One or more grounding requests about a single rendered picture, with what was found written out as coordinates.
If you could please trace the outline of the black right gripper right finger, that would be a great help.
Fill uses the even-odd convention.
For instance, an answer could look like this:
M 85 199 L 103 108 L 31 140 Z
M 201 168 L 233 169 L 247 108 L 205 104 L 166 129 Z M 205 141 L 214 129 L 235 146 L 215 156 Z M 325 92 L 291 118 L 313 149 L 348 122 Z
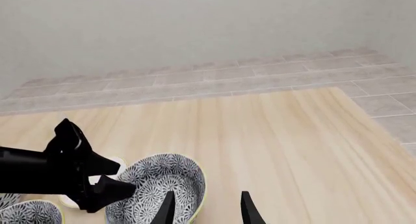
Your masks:
M 241 192 L 240 209 L 243 224 L 266 224 L 248 191 Z

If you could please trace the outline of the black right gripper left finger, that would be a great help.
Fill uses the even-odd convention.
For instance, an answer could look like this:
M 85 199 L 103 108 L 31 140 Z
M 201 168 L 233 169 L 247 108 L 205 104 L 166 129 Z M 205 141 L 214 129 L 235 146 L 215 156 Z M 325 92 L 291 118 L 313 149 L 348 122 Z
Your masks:
M 173 224 L 175 215 L 176 200 L 174 191 L 169 191 L 162 202 L 162 205 L 151 224 Z

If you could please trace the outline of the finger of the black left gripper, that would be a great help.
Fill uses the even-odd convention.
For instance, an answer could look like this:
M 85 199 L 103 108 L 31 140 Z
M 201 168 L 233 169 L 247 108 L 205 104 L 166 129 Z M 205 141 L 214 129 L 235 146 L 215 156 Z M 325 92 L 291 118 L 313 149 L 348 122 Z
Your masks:
M 94 151 L 83 153 L 80 163 L 87 176 L 115 175 L 120 168 L 119 163 L 98 155 Z
M 113 203 L 130 198 L 137 186 L 129 182 L 112 179 L 106 175 L 100 176 L 92 186 L 92 197 L 95 203 Z

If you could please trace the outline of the black white patterned bowl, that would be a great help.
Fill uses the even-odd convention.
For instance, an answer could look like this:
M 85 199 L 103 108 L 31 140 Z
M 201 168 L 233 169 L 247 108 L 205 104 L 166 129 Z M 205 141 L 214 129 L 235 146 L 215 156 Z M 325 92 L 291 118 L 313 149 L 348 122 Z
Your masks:
M 17 193 L 0 193 L 0 210 L 8 208 L 14 204 L 18 204 L 21 194 Z
M 134 184 L 136 190 L 130 198 L 106 206 L 107 224 L 150 224 L 170 191 L 175 195 L 173 224 L 193 224 L 207 190 L 198 163 L 177 153 L 143 158 L 116 179 Z
M 30 200 L 0 210 L 0 224 L 65 224 L 65 220 L 56 204 Z

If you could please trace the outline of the white plate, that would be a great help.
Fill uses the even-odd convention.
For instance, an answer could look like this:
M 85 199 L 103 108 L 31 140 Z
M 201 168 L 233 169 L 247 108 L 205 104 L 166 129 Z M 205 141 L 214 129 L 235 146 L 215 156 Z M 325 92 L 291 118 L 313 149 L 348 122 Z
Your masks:
M 120 168 L 118 169 L 118 172 L 115 175 L 108 175 L 109 178 L 111 179 L 117 179 L 117 177 L 127 169 L 127 162 L 122 158 L 122 157 L 118 157 L 118 156 L 113 156 L 113 157 L 109 157 L 110 160 L 115 161 L 117 163 L 119 163 Z M 91 185 L 96 184 L 99 179 L 101 178 L 101 175 L 96 175 L 96 176 L 91 176 L 88 177 L 89 183 Z M 68 196 L 66 195 L 59 195 L 59 201 L 64 205 L 67 206 L 69 208 L 76 208 L 79 209 L 78 204 L 76 204 L 73 200 L 71 200 Z

